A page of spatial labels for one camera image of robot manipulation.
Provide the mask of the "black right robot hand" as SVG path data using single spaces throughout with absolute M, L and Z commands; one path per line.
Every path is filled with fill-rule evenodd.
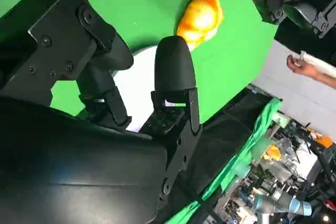
M 1 17 L 1 223 L 150 223 L 202 132 L 191 53 L 163 38 L 154 111 L 131 123 L 115 70 L 133 55 L 88 0 Z

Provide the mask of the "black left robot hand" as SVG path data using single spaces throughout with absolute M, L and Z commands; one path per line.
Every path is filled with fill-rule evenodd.
M 274 39 L 335 65 L 335 0 L 252 0 L 262 21 L 276 25 Z

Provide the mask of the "person's hand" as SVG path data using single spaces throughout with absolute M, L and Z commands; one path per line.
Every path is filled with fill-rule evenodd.
M 315 79 L 319 72 L 312 64 L 305 62 L 302 59 L 294 58 L 292 55 L 287 57 L 287 67 L 296 74 Z

